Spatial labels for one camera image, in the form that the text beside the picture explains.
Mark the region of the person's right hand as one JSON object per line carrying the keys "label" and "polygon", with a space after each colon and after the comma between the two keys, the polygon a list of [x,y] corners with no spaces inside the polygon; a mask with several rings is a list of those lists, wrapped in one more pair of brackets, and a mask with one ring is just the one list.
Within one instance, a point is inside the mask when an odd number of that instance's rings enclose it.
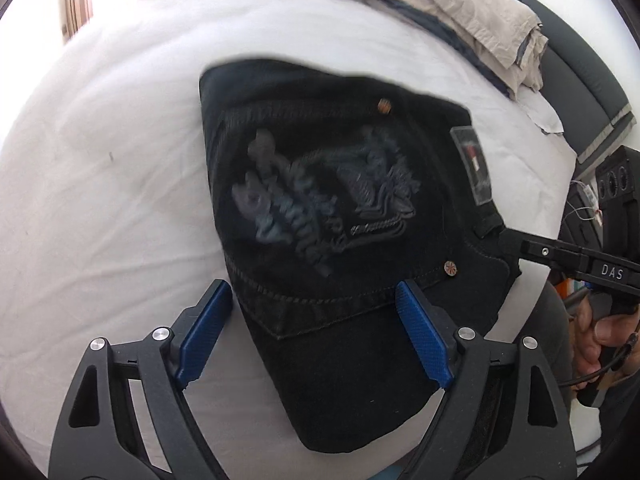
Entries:
{"label": "person's right hand", "polygon": [[573,362],[577,376],[595,373],[605,349],[620,348],[631,334],[639,333],[639,312],[616,314],[594,319],[590,297],[578,304],[573,327]]}

